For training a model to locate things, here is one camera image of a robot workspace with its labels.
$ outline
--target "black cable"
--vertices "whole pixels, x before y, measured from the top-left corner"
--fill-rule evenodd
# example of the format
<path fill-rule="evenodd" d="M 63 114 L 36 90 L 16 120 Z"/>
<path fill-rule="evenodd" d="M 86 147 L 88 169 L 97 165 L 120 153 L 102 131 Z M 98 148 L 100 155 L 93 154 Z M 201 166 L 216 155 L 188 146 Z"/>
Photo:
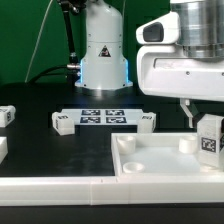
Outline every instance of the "black cable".
<path fill-rule="evenodd" d="M 42 71 L 37 76 L 33 77 L 28 83 L 33 84 L 38 79 L 40 79 L 41 77 L 44 77 L 44 76 L 65 75 L 64 73 L 49 73 L 49 72 L 59 70 L 59 69 L 67 69 L 67 65 L 59 65 L 59 66 L 54 66 L 54 67 L 48 68 L 48 69 Z"/>
<path fill-rule="evenodd" d="M 69 1 L 66 1 L 66 0 L 61 0 L 59 2 L 60 2 L 61 9 L 62 9 L 62 12 L 63 12 L 65 28 L 66 28 L 66 33 L 67 33 L 68 48 L 69 48 L 69 53 L 70 53 L 69 62 L 76 64 L 76 63 L 79 62 L 79 60 L 78 60 L 78 57 L 77 57 L 76 52 L 75 52 L 72 26 L 71 26 L 70 15 L 69 15 L 69 12 L 71 10 L 71 3 Z"/>

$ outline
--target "warning label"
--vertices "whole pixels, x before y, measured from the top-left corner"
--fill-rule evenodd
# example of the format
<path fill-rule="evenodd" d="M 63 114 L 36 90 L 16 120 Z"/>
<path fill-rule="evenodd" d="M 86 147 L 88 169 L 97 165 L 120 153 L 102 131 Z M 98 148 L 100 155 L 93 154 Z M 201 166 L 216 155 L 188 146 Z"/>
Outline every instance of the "warning label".
<path fill-rule="evenodd" d="M 102 51 L 100 52 L 99 57 L 111 57 L 110 52 L 106 45 L 103 47 Z"/>

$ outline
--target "cube with marker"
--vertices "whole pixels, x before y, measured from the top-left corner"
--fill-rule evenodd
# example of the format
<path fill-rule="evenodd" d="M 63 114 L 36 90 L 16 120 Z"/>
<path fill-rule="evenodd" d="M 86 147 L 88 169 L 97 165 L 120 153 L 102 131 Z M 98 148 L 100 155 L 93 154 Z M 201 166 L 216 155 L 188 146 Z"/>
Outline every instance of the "cube with marker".
<path fill-rule="evenodd" d="M 0 128 L 5 128 L 15 119 L 14 106 L 0 106 Z"/>
<path fill-rule="evenodd" d="M 197 125 L 199 162 L 224 167 L 224 117 L 206 114 Z"/>
<path fill-rule="evenodd" d="M 54 129 L 59 135 L 75 134 L 75 122 L 65 113 L 53 113 L 52 121 Z"/>
<path fill-rule="evenodd" d="M 143 113 L 138 120 L 137 132 L 138 133 L 153 133 L 156 127 L 156 114 Z"/>

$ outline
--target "blue light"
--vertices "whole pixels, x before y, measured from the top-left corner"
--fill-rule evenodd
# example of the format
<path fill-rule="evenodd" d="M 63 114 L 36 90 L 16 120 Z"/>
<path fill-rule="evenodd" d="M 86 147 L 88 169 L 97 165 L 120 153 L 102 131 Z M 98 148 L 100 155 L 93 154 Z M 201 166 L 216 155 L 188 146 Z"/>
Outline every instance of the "blue light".
<path fill-rule="evenodd" d="M 128 60 L 126 60 L 126 82 L 128 83 L 129 82 L 129 79 L 128 79 L 128 75 L 129 75 L 129 63 L 128 63 Z"/>
<path fill-rule="evenodd" d="M 83 79 L 83 77 L 82 77 L 82 75 L 83 75 L 83 74 L 82 74 L 82 72 L 83 72 L 82 66 L 83 66 L 83 61 L 81 60 L 81 62 L 80 62 L 80 67 L 81 67 L 81 68 L 80 68 L 80 83 L 82 83 L 82 81 L 83 81 L 83 80 L 82 80 L 82 79 Z"/>

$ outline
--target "black tabletop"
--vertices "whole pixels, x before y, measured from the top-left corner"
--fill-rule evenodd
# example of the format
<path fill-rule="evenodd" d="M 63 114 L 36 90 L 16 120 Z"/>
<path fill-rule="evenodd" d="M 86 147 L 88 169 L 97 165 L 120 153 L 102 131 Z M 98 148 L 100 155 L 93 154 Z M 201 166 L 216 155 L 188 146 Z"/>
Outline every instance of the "black tabletop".
<path fill-rule="evenodd" d="M 224 115 L 218 102 L 196 101 L 200 112 Z M 10 84 L 0 88 L 0 105 L 14 105 L 16 119 L 0 136 L 8 158 L 0 177 L 113 176 L 111 133 L 136 132 L 136 126 L 77 126 L 75 135 L 59 136 L 51 115 L 64 108 L 142 109 L 157 114 L 156 132 L 191 132 L 179 100 L 132 93 L 92 97 L 66 84 Z M 114 205 L 0 208 L 4 223 L 223 223 L 223 204 Z"/>
<path fill-rule="evenodd" d="M 157 131 L 191 131 L 177 99 L 148 97 L 135 88 L 116 97 L 93 97 L 66 84 L 11 84 L 0 89 L 0 105 L 14 105 L 16 119 L 0 136 L 8 158 L 0 177 L 113 176 L 111 133 L 136 132 L 136 126 L 76 126 L 75 135 L 59 136 L 51 115 L 64 108 L 142 109 L 157 113 Z"/>

